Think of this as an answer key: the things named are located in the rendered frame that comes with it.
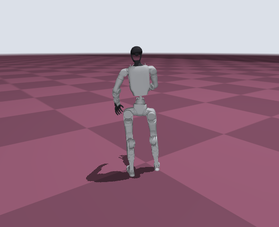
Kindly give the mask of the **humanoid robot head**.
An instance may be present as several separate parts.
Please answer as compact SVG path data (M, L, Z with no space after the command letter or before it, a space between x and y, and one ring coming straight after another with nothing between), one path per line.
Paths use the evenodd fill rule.
M140 55L140 59L135 61L133 59L133 55L135 56L138 56ZM142 66L142 64L140 63L140 60L141 60L141 57L142 57L142 49L139 47L139 46L134 46L132 49L131 49L131 58L132 60L134 61L134 65L133 66Z

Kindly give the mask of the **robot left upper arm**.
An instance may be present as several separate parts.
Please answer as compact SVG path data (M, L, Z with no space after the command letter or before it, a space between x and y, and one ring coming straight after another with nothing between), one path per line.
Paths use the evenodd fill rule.
M123 83L124 81L124 78L125 76L128 75L128 68L125 68L125 69L122 69L116 79L116 82L115 82L115 85L113 87L113 92L116 93L116 94L120 94L121 92L121 89L120 89L120 86L121 84Z

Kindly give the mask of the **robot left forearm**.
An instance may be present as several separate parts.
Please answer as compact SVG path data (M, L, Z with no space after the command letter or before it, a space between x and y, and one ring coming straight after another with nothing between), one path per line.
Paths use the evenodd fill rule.
M116 94L114 92L112 92L112 95L113 95L113 101L114 103L117 104L117 106L119 106L121 103L120 103L120 99L119 99L119 94Z

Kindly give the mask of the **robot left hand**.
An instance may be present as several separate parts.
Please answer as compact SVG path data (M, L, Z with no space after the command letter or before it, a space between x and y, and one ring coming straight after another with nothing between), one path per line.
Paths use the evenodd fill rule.
M122 108L124 108L124 107L123 107L122 105L117 106L116 103L114 103L114 105L115 105L115 113L116 113L116 114L117 114L117 113L120 114L120 113L121 113L120 110L123 112L123 110L121 109L121 107L122 107ZM119 110L119 109L120 109L120 110ZM118 111L119 111L120 113L119 113ZM118 115L118 114L117 114L117 115Z

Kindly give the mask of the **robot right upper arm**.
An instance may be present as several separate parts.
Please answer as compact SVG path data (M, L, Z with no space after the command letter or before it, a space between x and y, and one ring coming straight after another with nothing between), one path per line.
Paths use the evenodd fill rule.
M148 66L149 67L149 73L150 73L150 77L152 80L152 83L150 84L150 87L152 89L155 89L158 87L158 82L157 82L157 70L154 66Z

